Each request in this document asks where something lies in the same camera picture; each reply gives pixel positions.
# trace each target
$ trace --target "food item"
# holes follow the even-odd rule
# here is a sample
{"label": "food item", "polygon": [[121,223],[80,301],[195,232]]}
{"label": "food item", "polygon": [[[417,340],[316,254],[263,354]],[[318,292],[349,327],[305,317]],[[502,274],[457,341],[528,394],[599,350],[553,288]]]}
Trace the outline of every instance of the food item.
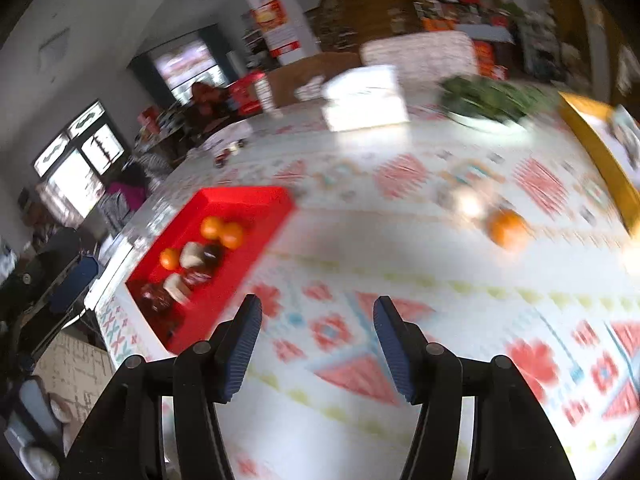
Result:
{"label": "food item", "polygon": [[440,104],[447,111],[473,118],[514,121],[531,114],[545,101],[535,86],[517,88],[482,76],[455,76],[440,83]]}
{"label": "food item", "polygon": [[169,275],[169,277],[164,280],[164,290],[166,290],[169,295],[180,304],[186,304],[189,301],[189,296],[191,295],[189,287],[183,282],[180,274],[177,274],[176,272]]}
{"label": "food item", "polygon": [[215,216],[207,216],[200,224],[200,234],[207,240],[217,240],[224,222]]}
{"label": "food item", "polygon": [[184,284],[194,287],[208,282],[213,277],[214,268],[209,266],[191,267],[184,275]]}
{"label": "food item", "polygon": [[526,220],[511,209],[498,211],[490,219],[488,230],[491,240],[511,251],[522,250],[530,237]]}
{"label": "food item", "polygon": [[220,243],[227,249],[237,249],[242,245],[244,232],[242,228],[235,222],[225,224],[220,233]]}
{"label": "food item", "polygon": [[155,283],[147,283],[142,287],[140,296],[147,300],[151,309],[155,312],[164,312],[174,306],[174,299],[160,285]]}
{"label": "food item", "polygon": [[203,248],[204,246],[197,242],[187,242],[180,254],[180,265],[182,268],[190,269],[191,267],[204,265]]}
{"label": "food item", "polygon": [[222,263],[222,256],[225,254],[225,248],[220,242],[215,242],[204,246],[202,255],[207,267],[215,269]]}
{"label": "food item", "polygon": [[175,270],[180,266],[180,251],[167,248],[160,253],[160,265],[166,270]]}
{"label": "food item", "polygon": [[227,157],[228,155],[226,153],[220,153],[220,155],[218,155],[215,160],[216,168],[224,168]]}
{"label": "food item", "polygon": [[488,201],[485,195],[468,184],[457,184],[447,189],[442,205],[457,218],[480,220],[486,217]]}

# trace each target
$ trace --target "poster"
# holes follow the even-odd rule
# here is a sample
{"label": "poster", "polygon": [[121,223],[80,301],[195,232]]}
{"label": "poster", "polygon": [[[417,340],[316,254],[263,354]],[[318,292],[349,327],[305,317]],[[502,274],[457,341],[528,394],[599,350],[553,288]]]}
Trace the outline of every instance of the poster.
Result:
{"label": "poster", "polygon": [[254,9],[253,14],[273,57],[300,48],[296,29],[289,22],[280,0],[265,3]]}

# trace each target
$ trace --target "pillar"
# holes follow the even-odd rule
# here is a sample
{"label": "pillar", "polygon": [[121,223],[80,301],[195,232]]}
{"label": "pillar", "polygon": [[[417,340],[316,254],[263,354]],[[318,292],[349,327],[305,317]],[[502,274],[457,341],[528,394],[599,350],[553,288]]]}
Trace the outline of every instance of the pillar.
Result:
{"label": "pillar", "polygon": [[[265,6],[274,0],[247,0],[253,10],[265,9]],[[270,6],[271,9],[282,8],[286,15],[286,23],[280,27],[273,27],[266,32],[265,40],[270,50],[278,51],[278,60],[282,64],[289,64],[303,57],[312,56],[320,52],[316,45],[311,28],[309,27],[302,7],[297,0],[276,0]]]}
{"label": "pillar", "polygon": [[22,223],[20,208],[0,178],[0,237],[18,256],[31,242],[31,230]]}

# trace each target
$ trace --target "wrapped candy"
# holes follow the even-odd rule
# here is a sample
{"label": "wrapped candy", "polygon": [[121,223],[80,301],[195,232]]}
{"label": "wrapped candy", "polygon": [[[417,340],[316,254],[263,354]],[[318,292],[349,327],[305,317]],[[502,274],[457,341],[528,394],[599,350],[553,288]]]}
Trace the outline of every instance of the wrapped candy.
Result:
{"label": "wrapped candy", "polygon": [[222,263],[224,254],[225,248],[219,242],[205,245],[202,250],[205,265],[213,269]]}
{"label": "wrapped candy", "polygon": [[208,282],[213,277],[214,269],[209,266],[191,267],[183,277],[183,282],[188,287],[201,285]]}
{"label": "wrapped candy", "polygon": [[204,264],[204,246],[197,242],[187,242],[180,253],[180,266],[183,269],[191,269]]}
{"label": "wrapped candy", "polygon": [[174,272],[164,280],[164,290],[180,304],[186,304],[189,301],[191,290],[184,283],[180,274]]}
{"label": "wrapped candy", "polygon": [[151,309],[155,312],[164,312],[174,306],[174,299],[160,285],[147,283],[142,287],[140,296],[143,300],[147,300]]}

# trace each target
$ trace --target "chocolate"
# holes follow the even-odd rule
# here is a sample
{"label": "chocolate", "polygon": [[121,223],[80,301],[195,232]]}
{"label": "chocolate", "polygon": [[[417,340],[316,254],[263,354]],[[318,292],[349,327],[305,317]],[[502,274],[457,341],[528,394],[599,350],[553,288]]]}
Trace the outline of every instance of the chocolate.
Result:
{"label": "chocolate", "polygon": [[222,263],[222,257],[225,255],[225,248],[219,242],[207,244],[202,250],[205,265],[215,269]]}
{"label": "chocolate", "polygon": [[174,306],[174,299],[167,293],[161,285],[147,283],[142,287],[140,296],[155,312],[164,312]]}
{"label": "chocolate", "polygon": [[213,270],[214,269],[206,265],[193,267],[185,273],[182,280],[185,285],[192,288],[208,282],[213,277]]}

